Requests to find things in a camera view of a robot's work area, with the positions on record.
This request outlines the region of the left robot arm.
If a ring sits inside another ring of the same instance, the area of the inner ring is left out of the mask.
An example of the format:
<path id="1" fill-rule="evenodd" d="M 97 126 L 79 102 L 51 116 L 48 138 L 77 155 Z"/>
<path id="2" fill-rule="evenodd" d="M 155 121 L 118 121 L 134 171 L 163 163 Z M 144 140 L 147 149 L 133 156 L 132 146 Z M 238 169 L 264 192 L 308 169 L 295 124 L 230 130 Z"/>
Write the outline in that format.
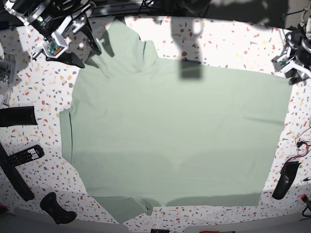
<path id="1" fill-rule="evenodd" d="M 294 85 L 311 78 L 311 18 L 305 19 L 310 8 L 300 10 L 301 22 L 286 36 L 285 75 L 289 84 Z"/>

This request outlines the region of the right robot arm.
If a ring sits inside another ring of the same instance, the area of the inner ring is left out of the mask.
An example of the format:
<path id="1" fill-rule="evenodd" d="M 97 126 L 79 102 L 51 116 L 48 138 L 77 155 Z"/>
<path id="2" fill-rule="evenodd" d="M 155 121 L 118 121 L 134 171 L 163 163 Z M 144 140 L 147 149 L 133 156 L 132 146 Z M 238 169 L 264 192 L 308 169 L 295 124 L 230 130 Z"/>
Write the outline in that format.
<path id="1" fill-rule="evenodd" d="M 92 0 L 82 3 L 80 0 L 5 0 L 4 9 L 17 17 L 24 26 L 33 26 L 43 37 L 43 42 L 36 46 L 33 60 L 40 54 L 46 61 L 84 68 L 82 60 L 75 53 L 68 53 L 68 31 L 73 34 L 82 32 L 87 37 L 91 51 L 102 53 L 97 40 L 92 34 L 88 17 L 96 4 Z"/>

